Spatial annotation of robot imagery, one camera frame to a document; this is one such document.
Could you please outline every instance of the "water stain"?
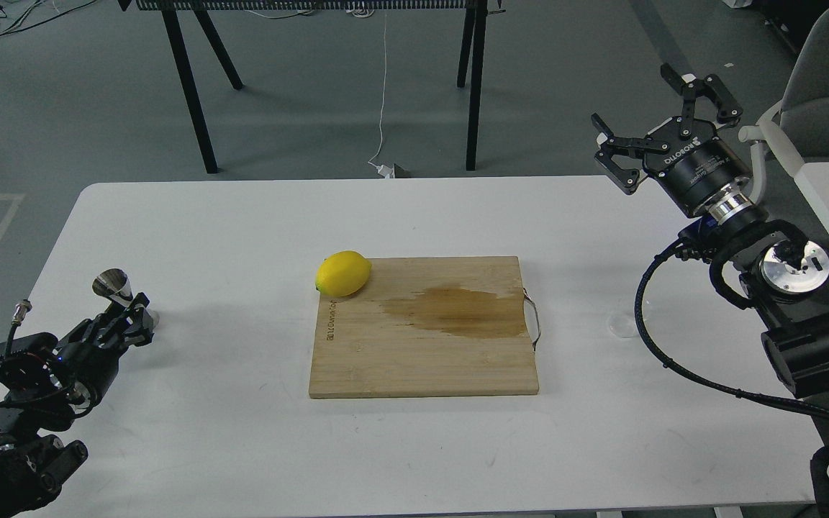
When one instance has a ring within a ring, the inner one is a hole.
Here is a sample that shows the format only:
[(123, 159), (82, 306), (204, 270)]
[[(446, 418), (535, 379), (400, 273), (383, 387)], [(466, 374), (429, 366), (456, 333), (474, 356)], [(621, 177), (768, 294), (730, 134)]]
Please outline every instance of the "water stain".
[(448, 284), (425, 289), (413, 299), (388, 299), (382, 309), (413, 327), (457, 337), (507, 338), (526, 332), (522, 293), (498, 297)]

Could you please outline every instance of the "black table leg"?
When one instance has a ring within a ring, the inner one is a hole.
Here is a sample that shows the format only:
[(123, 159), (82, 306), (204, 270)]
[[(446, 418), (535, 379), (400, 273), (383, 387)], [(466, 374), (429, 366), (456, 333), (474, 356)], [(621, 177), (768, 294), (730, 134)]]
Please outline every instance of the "black table leg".
[(232, 64), (230, 55), (226, 52), (226, 47), (223, 46), (223, 40), (219, 38), (217, 28), (214, 27), (213, 21), (210, 20), (210, 14), (207, 11), (194, 11), (194, 16), (200, 22), (200, 27), (207, 34), (207, 39), (210, 40), (210, 46), (213, 47), (213, 52), (217, 53), (219, 64), (223, 65), (223, 70), (226, 71), (227, 78), (230, 79), (232, 87), (240, 91), (243, 88), (243, 82), (239, 78), (239, 73), (236, 72), (235, 66)]
[(187, 58), (187, 49), (184, 48), (184, 36), (181, 35), (178, 15), (174, 11), (162, 11), (162, 19), (165, 21), (165, 30), (168, 32), (168, 43), (171, 43), (171, 53), (175, 56), (175, 65), (178, 66), (178, 77), (181, 79), (181, 88), (184, 90), (188, 110), (191, 112), (191, 122), (194, 123), (194, 134), (197, 135), (200, 154), (204, 158), (204, 167), (207, 168), (209, 174), (217, 173), (217, 158), (213, 154), (213, 144), (210, 143), (210, 132), (207, 131), (207, 121), (204, 120), (204, 110), (200, 106), (200, 97), (197, 96), (197, 85), (194, 83), (191, 63)]
[(469, 135), (466, 141), (466, 170), (475, 170), (475, 151), (478, 147), (478, 109), (481, 102), (481, 66), (484, 64), (484, 29), (488, 19), (488, 0), (479, 0), (475, 6), (475, 34), (473, 43), (473, 76), (469, 96)]
[(456, 76), (456, 85), (459, 88), (466, 86), (466, 69), (469, 68), (469, 50), (475, 29), (475, 9), (466, 10), (466, 22), (463, 25), (463, 47), (460, 49), (460, 73)]

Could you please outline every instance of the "gray floor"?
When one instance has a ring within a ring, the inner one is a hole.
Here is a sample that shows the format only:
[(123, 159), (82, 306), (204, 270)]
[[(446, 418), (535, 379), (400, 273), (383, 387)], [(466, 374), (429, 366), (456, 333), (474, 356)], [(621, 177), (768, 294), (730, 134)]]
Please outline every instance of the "gray floor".
[[(61, 11), (82, 3), (55, 2)], [(6, 12), (14, 17), (26, 4), (6, 4)], [(658, 76), (662, 61), (698, 76), (719, 73), (743, 103), (746, 122), (781, 97), (793, 65), (760, 14), (718, 0), (510, 0), (504, 7), (488, 23), (474, 173), (463, 167), (468, 91), (454, 86), (458, 12), (283, 20), (213, 13), (247, 85), (241, 92), (228, 86), (194, 17), (182, 13), (224, 168), (215, 177), (203, 171), (158, 13), (124, 13), (105, 1), (0, 39), (0, 194), (23, 194), (0, 239), (0, 341), (14, 302), (32, 290), (89, 184), (378, 179), (366, 161), (379, 144), (384, 28), (385, 145), (376, 162), (398, 163), (414, 177), (599, 174), (592, 112), (628, 137), (679, 112), (679, 99)], [(46, 4), (26, 25), (54, 13)], [(734, 132), (726, 137), (747, 157)], [(12, 204), (0, 200), (0, 221)], [(779, 518), (795, 509), (751, 508), (746, 516)]]

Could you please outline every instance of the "chair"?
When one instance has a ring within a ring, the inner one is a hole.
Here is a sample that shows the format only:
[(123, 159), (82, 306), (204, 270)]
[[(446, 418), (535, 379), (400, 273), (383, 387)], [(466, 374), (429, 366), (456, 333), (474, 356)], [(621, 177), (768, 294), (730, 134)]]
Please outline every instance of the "chair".
[(829, 161), (829, 9), (810, 30), (782, 101), (754, 127), (741, 128), (738, 137), (751, 143), (751, 199), (756, 203), (766, 190), (767, 148), (789, 176), (805, 162)]

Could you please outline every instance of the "wooden cutting board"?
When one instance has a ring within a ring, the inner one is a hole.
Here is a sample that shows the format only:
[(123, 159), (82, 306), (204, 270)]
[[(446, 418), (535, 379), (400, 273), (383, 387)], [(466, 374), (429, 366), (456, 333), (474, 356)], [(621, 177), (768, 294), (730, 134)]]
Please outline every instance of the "wooden cutting board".
[(360, 291), (320, 296), (310, 397), (539, 393), (517, 257), (371, 262)]

